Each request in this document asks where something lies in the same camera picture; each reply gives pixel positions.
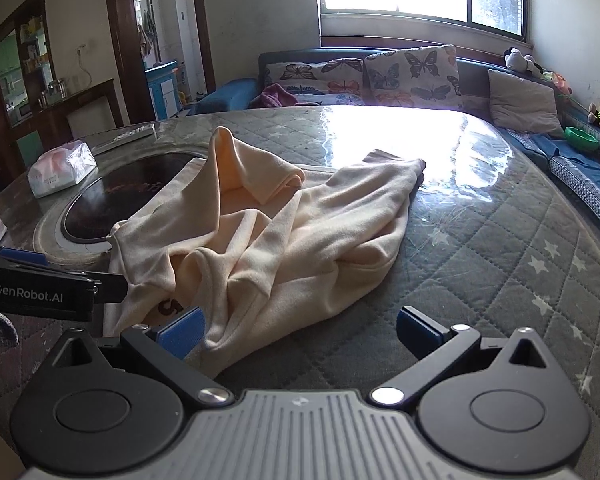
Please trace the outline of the cream beige shirt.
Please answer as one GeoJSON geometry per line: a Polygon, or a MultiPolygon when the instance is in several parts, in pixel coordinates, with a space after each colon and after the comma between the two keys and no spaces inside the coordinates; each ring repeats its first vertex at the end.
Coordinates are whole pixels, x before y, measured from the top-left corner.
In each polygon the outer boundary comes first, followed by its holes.
{"type": "Polygon", "coordinates": [[[109,269],[128,293],[102,331],[197,308],[204,336],[188,359],[208,376],[333,318],[374,290],[396,261],[425,169],[373,151],[338,170],[304,169],[217,128],[142,209],[118,222],[109,269]]]}

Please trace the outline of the black round induction cooktop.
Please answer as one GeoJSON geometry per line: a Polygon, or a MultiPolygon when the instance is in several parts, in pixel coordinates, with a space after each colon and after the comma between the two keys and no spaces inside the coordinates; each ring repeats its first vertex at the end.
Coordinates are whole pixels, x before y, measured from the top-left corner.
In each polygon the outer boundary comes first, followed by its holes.
{"type": "Polygon", "coordinates": [[[79,192],[59,220],[60,234],[78,245],[103,243],[112,227],[145,206],[201,153],[143,156],[106,172],[79,192]]]}

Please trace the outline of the grey quilted star tablecloth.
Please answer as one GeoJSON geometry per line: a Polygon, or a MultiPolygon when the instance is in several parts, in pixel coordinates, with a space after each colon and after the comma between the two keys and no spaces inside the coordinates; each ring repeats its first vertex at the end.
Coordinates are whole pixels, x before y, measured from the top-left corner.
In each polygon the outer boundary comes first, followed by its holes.
{"type": "Polygon", "coordinates": [[[222,385],[370,390],[413,362],[396,339],[404,306],[487,337],[528,326],[590,410],[578,471],[600,479],[600,242],[531,160],[474,116],[338,106],[171,119],[154,136],[103,154],[99,168],[162,152],[201,153],[219,126],[296,165],[336,169],[375,150],[426,164],[384,281],[336,318],[227,368],[222,385]]]}

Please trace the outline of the pink white tissue pack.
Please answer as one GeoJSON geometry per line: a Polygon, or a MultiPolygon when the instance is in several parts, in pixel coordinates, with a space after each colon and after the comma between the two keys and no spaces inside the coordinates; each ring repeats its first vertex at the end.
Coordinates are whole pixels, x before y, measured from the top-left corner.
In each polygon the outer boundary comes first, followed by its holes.
{"type": "Polygon", "coordinates": [[[42,198],[81,183],[96,168],[88,145],[74,140],[42,154],[27,177],[34,197],[42,198]]]}

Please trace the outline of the dark wooden cabinet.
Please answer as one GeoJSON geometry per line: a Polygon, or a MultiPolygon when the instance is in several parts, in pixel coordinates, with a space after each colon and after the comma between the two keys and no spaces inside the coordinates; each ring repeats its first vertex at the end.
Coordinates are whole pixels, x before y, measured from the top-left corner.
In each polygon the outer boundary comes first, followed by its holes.
{"type": "Polygon", "coordinates": [[[121,126],[106,0],[0,0],[0,187],[26,160],[121,126]]]}

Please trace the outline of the grey remote control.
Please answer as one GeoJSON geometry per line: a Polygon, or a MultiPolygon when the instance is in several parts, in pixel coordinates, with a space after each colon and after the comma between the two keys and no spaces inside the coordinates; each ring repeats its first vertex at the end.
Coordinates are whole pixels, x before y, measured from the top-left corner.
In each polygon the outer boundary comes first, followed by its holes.
{"type": "Polygon", "coordinates": [[[91,152],[95,156],[98,156],[117,148],[122,148],[126,144],[148,138],[148,136],[154,136],[155,134],[156,128],[154,125],[142,125],[137,128],[117,132],[114,136],[110,136],[106,132],[99,133],[97,136],[89,138],[86,144],[91,152]]]}

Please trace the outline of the blue small cabinet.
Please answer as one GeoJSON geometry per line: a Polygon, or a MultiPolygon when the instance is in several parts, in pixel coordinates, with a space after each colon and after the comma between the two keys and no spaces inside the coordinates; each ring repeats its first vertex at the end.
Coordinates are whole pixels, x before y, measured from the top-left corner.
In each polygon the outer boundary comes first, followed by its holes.
{"type": "Polygon", "coordinates": [[[176,72],[178,62],[169,61],[146,68],[145,76],[156,118],[169,119],[182,110],[176,72]]]}

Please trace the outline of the green plastic bowl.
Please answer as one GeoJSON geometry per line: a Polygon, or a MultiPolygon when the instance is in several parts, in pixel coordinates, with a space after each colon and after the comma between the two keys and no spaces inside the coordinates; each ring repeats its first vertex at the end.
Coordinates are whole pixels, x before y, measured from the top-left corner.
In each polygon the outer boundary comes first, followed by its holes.
{"type": "Polygon", "coordinates": [[[566,127],[565,138],[567,143],[580,153],[593,154],[600,148],[600,140],[581,128],[566,127]]]}

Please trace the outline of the grey plain cushion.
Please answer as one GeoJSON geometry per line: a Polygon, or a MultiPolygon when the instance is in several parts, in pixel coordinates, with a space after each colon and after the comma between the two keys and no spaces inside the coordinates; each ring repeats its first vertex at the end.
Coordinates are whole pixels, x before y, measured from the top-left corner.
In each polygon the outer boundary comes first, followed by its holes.
{"type": "Polygon", "coordinates": [[[519,132],[565,137],[558,118],[554,91],[544,84],[488,70],[490,113],[494,125],[519,132]]]}

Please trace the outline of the right butterfly print cushion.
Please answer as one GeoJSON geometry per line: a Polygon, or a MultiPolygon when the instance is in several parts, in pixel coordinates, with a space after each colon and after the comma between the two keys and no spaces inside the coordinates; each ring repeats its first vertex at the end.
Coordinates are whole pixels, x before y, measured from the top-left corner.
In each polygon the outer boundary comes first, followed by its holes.
{"type": "Polygon", "coordinates": [[[461,110],[454,46],[393,50],[366,56],[370,93],[379,105],[461,110]]]}

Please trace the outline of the butterfly print cushion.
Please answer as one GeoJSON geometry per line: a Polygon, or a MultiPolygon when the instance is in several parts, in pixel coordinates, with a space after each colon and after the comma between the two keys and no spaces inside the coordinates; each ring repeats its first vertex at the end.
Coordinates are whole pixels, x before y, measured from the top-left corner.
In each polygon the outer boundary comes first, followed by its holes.
{"type": "Polygon", "coordinates": [[[299,104],[364,105],[363,61],[359,58],[266,64],[264,86],[279,84],[299,104]]]}
{"type": "Polygon", "coordinates": [[[366,56],[370,93],[379,105],[461,110],[454,46],[393,50],[366,56]]]}

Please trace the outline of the magenta cloth on sofa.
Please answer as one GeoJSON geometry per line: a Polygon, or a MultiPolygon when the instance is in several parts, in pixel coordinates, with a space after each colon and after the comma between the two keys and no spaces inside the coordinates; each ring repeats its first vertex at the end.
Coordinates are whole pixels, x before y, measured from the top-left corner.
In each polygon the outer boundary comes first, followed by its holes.
{"type": "Polygon", "coordinates": [[[269,84],[250,101],[249,107],[252,110],[260,110],[260,108],[291,107],[298,103],[298,99],[280,84],[269,84]]]}

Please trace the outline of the left butterfly print cushion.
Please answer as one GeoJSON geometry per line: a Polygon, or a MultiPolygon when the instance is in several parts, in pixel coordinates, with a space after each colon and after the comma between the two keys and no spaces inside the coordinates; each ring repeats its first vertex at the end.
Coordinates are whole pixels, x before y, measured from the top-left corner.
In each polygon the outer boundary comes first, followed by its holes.
{"type": "Polygon", "coordinates": [[[363,61],[359,58],[266,64],[264,86],[279,84],[299,104],[364,105],[363,61]]]}

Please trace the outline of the black white plush toy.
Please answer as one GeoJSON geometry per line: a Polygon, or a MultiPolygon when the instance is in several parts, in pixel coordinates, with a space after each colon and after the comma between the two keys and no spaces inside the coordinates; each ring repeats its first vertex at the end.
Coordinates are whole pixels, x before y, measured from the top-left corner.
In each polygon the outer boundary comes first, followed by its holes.
{"type": "Polygon", "coordinates": [[[543,75],[542,67],[539,66],[531,54],[523,54],[517,48],[509,48],[504,53],[505,66],[512,72],[530,75],[534,78],[541,78],[543,75]]]}

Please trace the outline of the dark wooden door frame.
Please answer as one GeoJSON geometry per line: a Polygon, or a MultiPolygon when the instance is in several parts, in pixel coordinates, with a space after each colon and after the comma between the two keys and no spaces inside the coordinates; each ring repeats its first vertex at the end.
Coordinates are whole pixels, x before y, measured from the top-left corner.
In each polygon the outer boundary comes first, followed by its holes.
{"type": "MultiPolygon", "coordinates": [[[[146,84],[145,70],[140,57],[133,0],[106,0],[114,57],[116,58],[120,87],[131,124],[152,122],[156,119],[146,84]]],[[[208,29],[206,3],[194,0],[202,68],[207,89],[216,90],[208,29]]]]}

